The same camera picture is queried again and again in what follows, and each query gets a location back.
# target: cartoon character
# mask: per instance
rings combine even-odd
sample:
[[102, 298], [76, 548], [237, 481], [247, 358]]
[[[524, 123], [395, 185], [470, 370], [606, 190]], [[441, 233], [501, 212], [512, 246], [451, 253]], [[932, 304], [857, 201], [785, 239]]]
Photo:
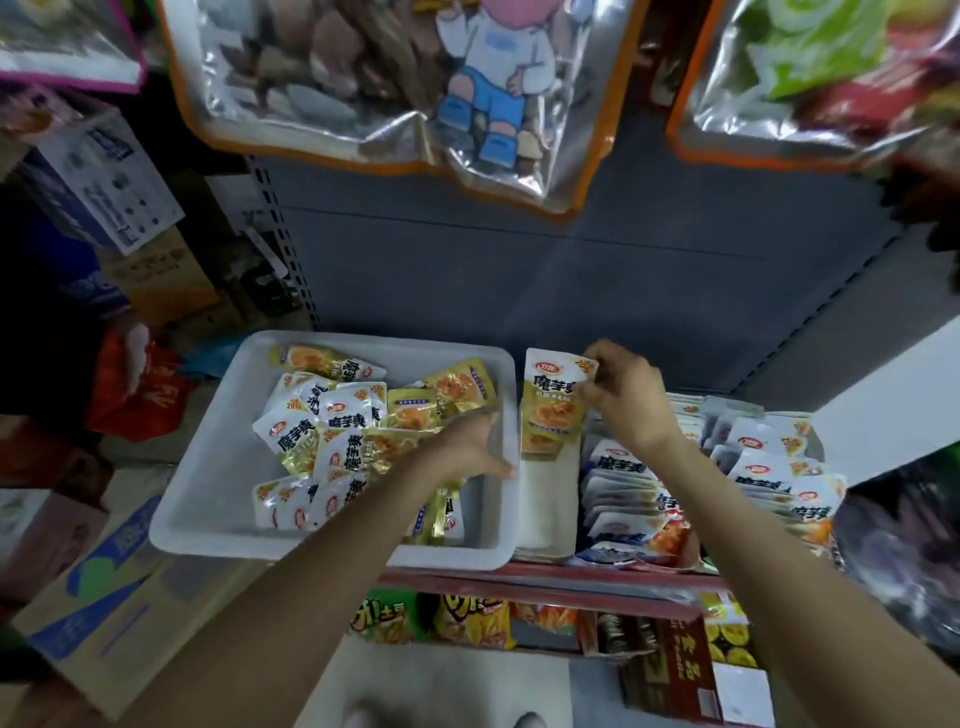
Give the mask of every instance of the cartoon character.
[[556, 77], [557, 59], [546, 23], [563, 0], [480, 0], [467, 20], [460, 2], [437, 13], [437, 31], [446, 52], [465, 59], [450, 79], [437, 120], [469, 132], [475, 109], [487, 114], [484, 161], [513, 169], [516, 134], [523, 123], [524, 96], [546, 91]]

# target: hanging snack bag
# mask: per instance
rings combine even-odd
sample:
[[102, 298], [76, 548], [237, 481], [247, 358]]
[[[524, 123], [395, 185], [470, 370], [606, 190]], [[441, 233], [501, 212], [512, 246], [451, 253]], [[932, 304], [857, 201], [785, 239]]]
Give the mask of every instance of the hanging snack bag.
[[334, 349], [287, 344], [273, 347], [270, 364], [290, 371], [313, 372], [337, 381], [379, 381], [387, 370]]
[[606, 155], [647, 3], [162, 0], [187, 126], [353, 172], [444, 170], [573, 213]]
[[417, 614], [417, 593], [372, 590], [350, 621], [350, 634], [377, 644], [424, 642], [427, 634]]
[[471, 409], [496, 407], [496, 390], [487, 368], [480, 359], [467, 359], [452, 367], [441, 369], [436, 374], [425, 376], [408, 388], [431, 388], [437, 390], [440, 416], [449, 420]]
[[433, 620], [437, 635], [461, 644], [513, 649], [510, 605], [481, 596], [445, 595]]
[[532, 433], [559, 442], [577, 442], [586, 406], [574, 397], [573, 386], [592, 381], [599, 366], [585, 356], [528, 349], [520, 403], [521, 438]]
[[436, 389], [392, 389], [387, 393], [387, 427], [430, 429], [440, 426]]
[[310, 410], [324, 427], [378, 427], [387, 411], [386, 398], [387, 385], [382, 381], [352, 382], [319, 394]]
[[573, 636], [577, 632], [578, 613], [569, 607], [510, 602], [510, 614], [514, 619], [557, 635]]
[[253, 431], [280, 456], [280, 463], [291, 475], [313, 473], [319, 443], [319, 419], [299, 397], [280, 400], [259, 420]]

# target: red plastic bag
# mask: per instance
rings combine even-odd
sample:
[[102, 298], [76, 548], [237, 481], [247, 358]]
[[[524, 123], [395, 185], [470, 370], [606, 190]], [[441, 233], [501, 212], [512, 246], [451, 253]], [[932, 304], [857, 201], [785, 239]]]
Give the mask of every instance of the red plastic bag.
[[97, 356], [84, 426], [132, 443], [173, 432], [194, 387], [177, 374], [181, 363], [174, 352], [157, 346], [142, 324], [126, 335], [110, 328]]

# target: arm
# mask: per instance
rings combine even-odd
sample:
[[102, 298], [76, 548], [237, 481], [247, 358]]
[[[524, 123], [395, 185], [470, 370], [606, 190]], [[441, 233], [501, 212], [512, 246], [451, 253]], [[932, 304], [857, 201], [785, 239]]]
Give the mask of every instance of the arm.
[[600, 360], [600, 371], [581, 395], [680, 502], [773, 668], [818, 726], [955, 722], [960, 678], [685, 439], [659, 370], [609, 341], [587, 356]]
[[231, 602], [119, 725], [290, 726], [420, 507], [445, 480], [514, 476], [487, 453], [494, 413], [460, 418], [399, 458], [349, 508]]

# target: green snack bag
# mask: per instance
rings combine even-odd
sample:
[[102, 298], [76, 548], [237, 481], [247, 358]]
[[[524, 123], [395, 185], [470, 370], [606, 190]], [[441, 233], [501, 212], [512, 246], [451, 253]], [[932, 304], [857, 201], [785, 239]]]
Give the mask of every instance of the green snack bag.
[[772, 101], [860, 76], [886, 53], [890, 0], [756, 0], [751, 10], [757, 6], [770, 29], [746, 52]]
[[425, 642], [417, 615], [417, 593], [374, 589], [350, 622], [350, 633], [377, 644]]

